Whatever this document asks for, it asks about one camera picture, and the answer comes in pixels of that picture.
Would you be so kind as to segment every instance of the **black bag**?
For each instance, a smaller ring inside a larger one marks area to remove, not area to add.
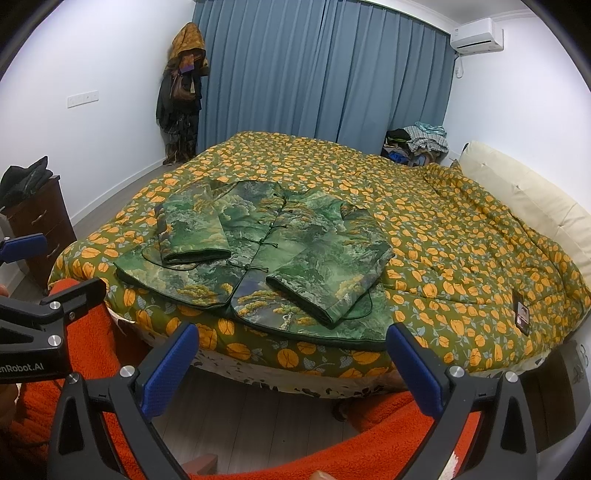
[[[17,205],[35,195],[52,175],[47,170],[47,156],[28,168],[11,165],[0,180],[0,208]]]

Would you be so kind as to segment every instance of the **jacket sleeve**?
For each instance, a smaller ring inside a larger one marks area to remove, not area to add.
[[[392,247],[367,210],[353,208],[344,230],[325,234],[267,277],[274,288],[334,327],[378,280]]]

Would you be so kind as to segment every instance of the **blue gripper pad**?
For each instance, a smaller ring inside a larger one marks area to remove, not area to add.
[[[185,373],[195,358],[199,348],[199,332],[194,324],[187,325],[185,331],[170,347],[164,359],[156,367],[154,374],[144,385],[140,408],[146,419],[162,415],[168,402],[181,383]]]
[[[0,248],[0,261],[12,263],[47,253],[47,239],[42,233],[4,240]]]
[[[388,328],[386,350],[421,412],[439,419],[443,414],[441,386],[395,325]]]

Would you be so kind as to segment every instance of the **light switch panel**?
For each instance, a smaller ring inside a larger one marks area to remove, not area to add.
[[[72,95],[67,99],[68,108],[72,108],[84,103],[92,103],[99,101],[99,91],[94,90],[92,92],[80,93],[79,95]]]

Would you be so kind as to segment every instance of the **clothing tag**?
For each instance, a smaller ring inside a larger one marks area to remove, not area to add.
[[[515,324],[525,336],[530,334],[530,310],[523,305],[523,295],[513,290],[513,311],[515,312]]]

